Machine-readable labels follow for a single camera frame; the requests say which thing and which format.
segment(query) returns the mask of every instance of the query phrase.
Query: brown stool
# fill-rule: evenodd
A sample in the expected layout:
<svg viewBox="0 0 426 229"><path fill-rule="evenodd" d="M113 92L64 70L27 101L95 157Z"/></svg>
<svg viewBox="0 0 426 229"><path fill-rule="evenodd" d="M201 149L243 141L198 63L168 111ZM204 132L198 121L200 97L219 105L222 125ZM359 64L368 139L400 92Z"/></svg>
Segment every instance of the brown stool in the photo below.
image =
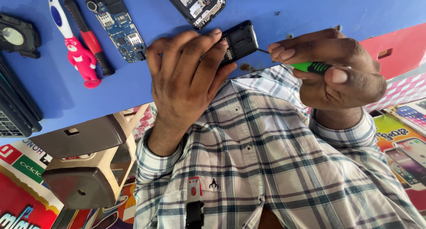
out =
<svg viewBox="0 0 426 229"><path fill-rule="evenodd" d="M61 128L30 138L53 158L86 155L125 143L149 104L142 105L136 113L126 111Z"/></svg>
<svg viewBox="0 0 426 229"><path fill-rule="evenodd" d="M53 194L69 209L113 206L135 162L133 134L126 140L127 162L111 163L117 147L95 152L83 159L52 159L41 177ZM118 179L114 172L121 170Z"/></svg>

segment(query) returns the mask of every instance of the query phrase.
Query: person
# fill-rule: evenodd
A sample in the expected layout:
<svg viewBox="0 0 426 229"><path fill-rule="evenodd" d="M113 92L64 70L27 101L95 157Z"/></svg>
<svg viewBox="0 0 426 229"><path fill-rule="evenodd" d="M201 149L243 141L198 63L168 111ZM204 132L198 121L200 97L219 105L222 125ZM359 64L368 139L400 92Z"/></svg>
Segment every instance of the person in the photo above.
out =
<svg viewBox="0 0 426 229"><path fill-rule="evenodd" d="M185 228L192 177L206 229L426 228L376 146L363 106L386 80L356 40L326 29L273 43L282 65L227 79L237 65L218 69L220 39L186 31L146 50L155 124L136 151L135 229ZM333 67L286 66L302 62Z"/></svg>

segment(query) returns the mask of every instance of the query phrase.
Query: red and black screwdriver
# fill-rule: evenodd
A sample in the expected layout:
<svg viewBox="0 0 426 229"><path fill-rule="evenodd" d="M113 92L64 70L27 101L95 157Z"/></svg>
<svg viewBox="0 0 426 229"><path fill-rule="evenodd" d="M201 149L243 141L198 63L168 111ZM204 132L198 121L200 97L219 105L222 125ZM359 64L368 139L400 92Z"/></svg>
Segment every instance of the red and black screwdriver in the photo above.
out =
<svg viewBox="0 0 426 229"><path fill-rule="evenodd" d="M109 67L109 63L104 57L104 52L102 52L102 48L99 45L98 40L84 21L80 9L78 8L78 5L75 0L64 0L64 3L65 7L67 7L68 11L71 13L72 18L74 18L74 21L76 22L78 29L80 30L80 33L83 36L84 42L96 57L96 60L98 61L102 69L103 75L109 76L114 74L114 69L111 69Z"/></svg>

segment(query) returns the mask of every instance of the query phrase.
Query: blue workbench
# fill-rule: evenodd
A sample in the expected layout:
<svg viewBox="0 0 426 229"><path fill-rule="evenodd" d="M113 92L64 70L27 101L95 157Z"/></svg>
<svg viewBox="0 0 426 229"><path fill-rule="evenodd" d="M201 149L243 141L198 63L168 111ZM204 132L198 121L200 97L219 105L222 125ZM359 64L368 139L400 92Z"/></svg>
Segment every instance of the blue workbench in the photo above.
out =
<svg viewBox="0 0 426 229"><path fill-rule="evenodd" d="M159 37L192 29L169 0L124 2L146 45ZM426 0L226 0L225 9L202 33L215 27L226 30L251 20L263 49L288 34L298 36L336 25L341 25L347 36L363 40L426 22L424 2ZM43 112L40 133L152 101L146 62L128 64L124 61L93 12L85 7L84 0L77 3L116 69L114 75L92 90L83 86L82 77L68 63L63 36L50 17L47 0L0 0L1 12L32 21L40 32L39 59L1 53ZM70 23L77 35L77 26ZM248 63L255 69L273 64L267 54L260 52L237 63L239 66ZM237 69L231 76L245 73L247 71ZM17 140L2 138L0 145Z"/></svg>

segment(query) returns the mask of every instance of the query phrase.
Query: checkered shirt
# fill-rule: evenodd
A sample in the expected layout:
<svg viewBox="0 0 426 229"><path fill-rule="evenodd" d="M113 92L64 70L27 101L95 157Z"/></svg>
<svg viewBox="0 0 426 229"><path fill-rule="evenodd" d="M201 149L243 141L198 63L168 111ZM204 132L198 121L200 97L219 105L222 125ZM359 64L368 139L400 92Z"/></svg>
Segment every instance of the checkered shirt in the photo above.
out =
<svg viewBox="0 0 426 229"><path fill-rule="evenodd" d="M153 154L150 133L136 152L135 229L184 228L191 177L206 229L255 229L265 206L284 228L426 228L376 146L372 118L364 111L344 130L309 119L283 66L227 80L172 155Z"/></svg>

